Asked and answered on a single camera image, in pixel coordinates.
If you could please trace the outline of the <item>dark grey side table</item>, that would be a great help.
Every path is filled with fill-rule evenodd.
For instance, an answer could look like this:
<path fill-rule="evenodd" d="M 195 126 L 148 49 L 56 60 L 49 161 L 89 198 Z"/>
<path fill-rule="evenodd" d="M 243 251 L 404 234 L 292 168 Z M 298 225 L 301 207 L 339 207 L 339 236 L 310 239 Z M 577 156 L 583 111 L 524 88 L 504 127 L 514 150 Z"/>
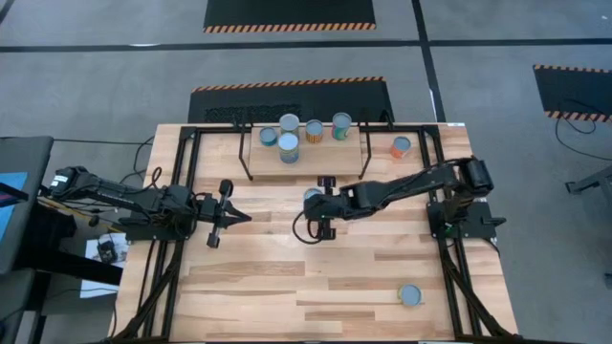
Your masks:
<path fill-rule="evenodd" d="M 12 270 L 36 203 L 54 140 L 48 136 L 0 139 L 0 183 L 26 193 L 29 199 L 0 209 L 0 275 Z"/>

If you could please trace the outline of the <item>black hazard-striped floor mat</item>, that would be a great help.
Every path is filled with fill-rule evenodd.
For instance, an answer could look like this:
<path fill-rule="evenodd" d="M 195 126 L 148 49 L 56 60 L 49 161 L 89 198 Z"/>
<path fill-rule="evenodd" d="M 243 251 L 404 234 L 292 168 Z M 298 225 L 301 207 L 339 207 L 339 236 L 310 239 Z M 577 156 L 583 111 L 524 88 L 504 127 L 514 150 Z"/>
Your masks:
<path fill-rule="evenodd" d="M 208 0 L 204 33 L 339 32 L 377 28 L 372 0 Z"/>
<path fill-rule="evenodd" d="M 357 76 L 196 87 L 187 121 L 264 123 L 293 114 L 302 122 L 330 122 L 337 113 L 348 114 L 354 122 L 393 122 L 385 79 Z"/>
<path fill-rule="evenodd" d="M 535 64 L 533 71 L 546 117 L 612 123 L 612 70 Z"/>

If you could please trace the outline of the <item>yellow black beans can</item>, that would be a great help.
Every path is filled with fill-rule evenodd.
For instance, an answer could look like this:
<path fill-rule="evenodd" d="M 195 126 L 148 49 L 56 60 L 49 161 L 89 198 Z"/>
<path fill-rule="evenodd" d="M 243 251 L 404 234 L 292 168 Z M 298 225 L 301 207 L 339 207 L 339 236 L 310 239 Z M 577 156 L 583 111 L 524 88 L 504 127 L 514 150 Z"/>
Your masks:
<path fill-rule="evenodd" d="M 324 134 L 324 126 L 318 119 L 311 119 L 305 126 L 306 140 L 312 144 L 321 143 Z"/>

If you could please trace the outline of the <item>blue-grey lidded tin can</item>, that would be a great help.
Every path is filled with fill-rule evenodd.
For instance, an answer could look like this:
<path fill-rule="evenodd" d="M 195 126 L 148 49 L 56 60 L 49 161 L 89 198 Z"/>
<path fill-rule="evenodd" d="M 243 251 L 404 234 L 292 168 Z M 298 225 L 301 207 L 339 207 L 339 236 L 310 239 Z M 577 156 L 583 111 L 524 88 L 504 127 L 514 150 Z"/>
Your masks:
<path fill-rule="evenodd" d="M 398 289 L 398 298 L 405 306 L 419 306 L 423 301 L 422 291 L 415 285 L 406 284 Z"/>

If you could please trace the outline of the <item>white paper sheet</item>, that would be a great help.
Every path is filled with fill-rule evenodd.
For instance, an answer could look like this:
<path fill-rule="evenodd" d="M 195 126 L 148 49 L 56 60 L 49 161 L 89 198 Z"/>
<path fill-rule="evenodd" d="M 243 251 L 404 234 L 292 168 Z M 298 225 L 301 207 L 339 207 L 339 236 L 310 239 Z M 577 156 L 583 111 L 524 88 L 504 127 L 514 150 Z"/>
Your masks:
<path fill-rule="evenodd" d="M 99 257 L 98 253 L 98 245 L 105 243 L 111 243 L 114 245 L 114 251 L 117 254 L 117 259 L 113 263 L 113 266 L 122 269 L 125 266 L 126 256 L 129 249 L 129 244 L 125 239 L 124 233 L 103 234 L 98 239 L 88 240 L 85 249 L 85 257 L 90 260 L 100 262 L 101 258 Z M 94 298 L 117 293 L 118 290 L 119 287 L 115 285 L 82 280 L 79 297 L 83 299 Z"/>

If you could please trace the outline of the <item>green gradient label can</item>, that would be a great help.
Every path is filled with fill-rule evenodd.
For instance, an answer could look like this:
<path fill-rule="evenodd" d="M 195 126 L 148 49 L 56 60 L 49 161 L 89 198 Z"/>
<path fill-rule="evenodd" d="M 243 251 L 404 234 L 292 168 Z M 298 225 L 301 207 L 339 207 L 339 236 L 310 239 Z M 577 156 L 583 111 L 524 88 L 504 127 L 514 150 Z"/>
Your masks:
<path fill-rule="evenodd" d="M 352 118 L 347 113 L 336 113 L 332 118 L 332 137 L 345 140 L 351 128 Z"/>

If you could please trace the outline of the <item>small black device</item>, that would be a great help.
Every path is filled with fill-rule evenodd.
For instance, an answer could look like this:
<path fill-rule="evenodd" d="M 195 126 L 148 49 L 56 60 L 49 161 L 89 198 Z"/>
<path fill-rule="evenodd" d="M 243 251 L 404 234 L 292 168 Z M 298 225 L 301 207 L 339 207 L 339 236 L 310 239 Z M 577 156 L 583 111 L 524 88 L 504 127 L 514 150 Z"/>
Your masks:
<path fill-rule="evenodd" d="M 99 260 L 104 264 L 114 264 L 118 260 L 115 244 L 111 241 L 98 243 L 97 246 Z"/>

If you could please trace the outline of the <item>blue cherries can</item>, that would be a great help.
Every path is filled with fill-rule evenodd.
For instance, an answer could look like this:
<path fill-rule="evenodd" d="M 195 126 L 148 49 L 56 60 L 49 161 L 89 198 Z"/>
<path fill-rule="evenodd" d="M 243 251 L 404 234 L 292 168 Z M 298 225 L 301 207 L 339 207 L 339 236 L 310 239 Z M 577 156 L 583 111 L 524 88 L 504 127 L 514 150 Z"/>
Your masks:
<path fill-rule="evenodd" d="M 299 137 L 300 119 L 295 114 L 285 114 L 279 119 L 280 135 L 293 134 Z"/>

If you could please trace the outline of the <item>blue panel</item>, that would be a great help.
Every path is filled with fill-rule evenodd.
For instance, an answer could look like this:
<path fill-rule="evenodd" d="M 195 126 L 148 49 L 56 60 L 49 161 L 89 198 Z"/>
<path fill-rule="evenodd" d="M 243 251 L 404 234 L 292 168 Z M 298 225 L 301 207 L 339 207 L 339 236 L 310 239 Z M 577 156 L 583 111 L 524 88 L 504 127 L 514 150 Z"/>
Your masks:
<path fill-rule="evenodd" d="M 27 179 L 27 172 L 0 173 L 0 241 L 7 231 L 14 207 L 29 199 L 23 191 Z"/>

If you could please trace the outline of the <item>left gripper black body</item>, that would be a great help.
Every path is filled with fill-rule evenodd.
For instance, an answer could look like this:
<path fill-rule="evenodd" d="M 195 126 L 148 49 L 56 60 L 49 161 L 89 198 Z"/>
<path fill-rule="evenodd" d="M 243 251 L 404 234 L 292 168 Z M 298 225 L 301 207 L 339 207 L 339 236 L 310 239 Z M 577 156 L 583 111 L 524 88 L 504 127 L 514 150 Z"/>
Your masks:
<path fill-rule="evenodd" d="M 231 225 L 231 217 L 227 215 L 227 206 L 230 204 L 232 191 L 232 181 L 222 180 L 219 186 L 220 200 L 214 199 L 211 193 L 204 193 L 204 199 L 196 201 L 197 220 L 213 224 L 208 235 L 208 247 L 219 247 L 220 230 Z"/>

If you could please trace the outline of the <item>white vegetable label can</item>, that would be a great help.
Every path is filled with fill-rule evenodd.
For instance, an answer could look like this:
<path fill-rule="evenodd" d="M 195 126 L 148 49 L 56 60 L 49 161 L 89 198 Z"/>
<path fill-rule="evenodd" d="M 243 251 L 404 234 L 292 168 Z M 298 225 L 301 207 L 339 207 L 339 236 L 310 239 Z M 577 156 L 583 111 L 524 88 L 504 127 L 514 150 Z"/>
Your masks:
<path fill-rule="evenodd" d="M 279 158 L 284 163 L 295 163 L 299 159 L 299 139 L 293 133 L 282 134 L 277 142 Z"/>

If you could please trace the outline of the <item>black aluminium table frame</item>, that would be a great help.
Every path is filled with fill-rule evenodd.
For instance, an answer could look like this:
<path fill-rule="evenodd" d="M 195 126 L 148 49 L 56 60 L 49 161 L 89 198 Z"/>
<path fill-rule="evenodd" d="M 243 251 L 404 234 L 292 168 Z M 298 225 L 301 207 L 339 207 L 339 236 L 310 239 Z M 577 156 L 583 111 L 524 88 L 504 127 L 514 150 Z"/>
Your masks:
<path fill-rule="evenodd" d="M 391 124 L 376 130 L 359 176 L 336 178 L 333 194 L 359 182 L 388 182 L 443 161 L 473 157 L 467 131 L 445 123 Z M 133 241 L 117 298 L 119 331 L 107 344 L 288 344 L 458 341 L 517 343 L 520 336 L 489 239 L 431 235 L 426 207 L 451 197 L 444 189 L 393 202 L 376 214 L 331 220 L 335 240 L 316 241 L 303 196 L 320 176 L 259 177 L 238 159 L 239 126 L 162 124 L 148 163 L 161 183 L 219 195 L 231 180 L 233 206 L 247 223 L 220 230 L 199 224 L 186 241 Z M 390 155 L 398 136 L 412 147 Z M 405 306 L 398 289 L 423 293 Z"/>

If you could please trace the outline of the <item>orange label can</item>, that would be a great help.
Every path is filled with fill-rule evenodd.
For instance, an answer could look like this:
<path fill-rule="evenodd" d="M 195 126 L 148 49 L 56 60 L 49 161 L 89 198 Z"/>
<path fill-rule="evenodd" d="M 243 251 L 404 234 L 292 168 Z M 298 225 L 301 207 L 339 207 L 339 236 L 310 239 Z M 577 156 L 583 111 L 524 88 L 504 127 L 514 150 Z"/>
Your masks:
<path fill-rule="evenodd" d="M 397 160 L 403 159 L 411 149 L 412 144 L 408 137 L 396 137 L 390 147 L 390 155 Z"/>

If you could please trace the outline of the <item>dark stand leg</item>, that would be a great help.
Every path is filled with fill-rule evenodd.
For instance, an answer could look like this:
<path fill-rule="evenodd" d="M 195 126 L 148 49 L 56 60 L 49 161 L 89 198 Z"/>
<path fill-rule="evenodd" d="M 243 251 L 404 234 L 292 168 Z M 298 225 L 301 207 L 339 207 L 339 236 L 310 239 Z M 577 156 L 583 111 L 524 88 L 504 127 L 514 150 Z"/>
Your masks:
<path fill-rule="evenodd" d="M 598 187 L 601 189 L 604 197 L 612 202 L 612 166 L 606 167 L 577 182 L 568 182 L 565 184 L 565 187 L 570 194 L 574 195 L 578 195 L 588 188 Z"/>

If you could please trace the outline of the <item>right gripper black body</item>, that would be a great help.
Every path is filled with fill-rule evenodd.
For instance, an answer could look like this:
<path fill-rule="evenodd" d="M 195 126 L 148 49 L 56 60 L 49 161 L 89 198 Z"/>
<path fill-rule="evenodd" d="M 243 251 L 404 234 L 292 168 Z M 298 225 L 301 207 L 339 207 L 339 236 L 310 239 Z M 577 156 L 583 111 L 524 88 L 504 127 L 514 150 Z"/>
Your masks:
<path fill-rule="evenodd" d="M 317 238 L 319 240 L 335 240 L 337 230 L 331 227 L 331 220 L 342 218 L 346 208 L 349 207 L 349 199 L 354 194 L 354 185 L 349 184 L 342 187 L 338 195 L 334 195 L 336 178 L 331 176 L 320 176 L 317 185 L 324 188 L 322 200 L 318 204 L 317 215 Z"/>

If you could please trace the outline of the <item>wooden shelf with black legs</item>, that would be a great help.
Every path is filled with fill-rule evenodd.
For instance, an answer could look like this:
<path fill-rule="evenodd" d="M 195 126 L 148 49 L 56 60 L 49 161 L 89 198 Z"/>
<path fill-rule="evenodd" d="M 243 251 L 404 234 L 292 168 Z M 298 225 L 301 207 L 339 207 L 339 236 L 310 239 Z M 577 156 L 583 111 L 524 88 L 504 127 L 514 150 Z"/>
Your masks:
<path fill-rule="evenodd" d="M 279 158 L 278 145 L 264 146 L 259 139 L 263 127 L 276 129 L 279 123 L 242 124 L 239 126 L 238 159 L 248 176 L 259 177 L 306 177 L 306 176 L 359 176 L 364 173 L 366 161 L 372 156 L 371 135 L 378 129 L 386 131 L 392 127 L 386 122 L 353 122 L 345 140 L 332 137 L 332 123 L 323 122 L 324 134 L 321 143 L 312 144 L 305 137 L 305 122 L 299 124 L 299 159 L 295 163 L 284 163 Z"/>

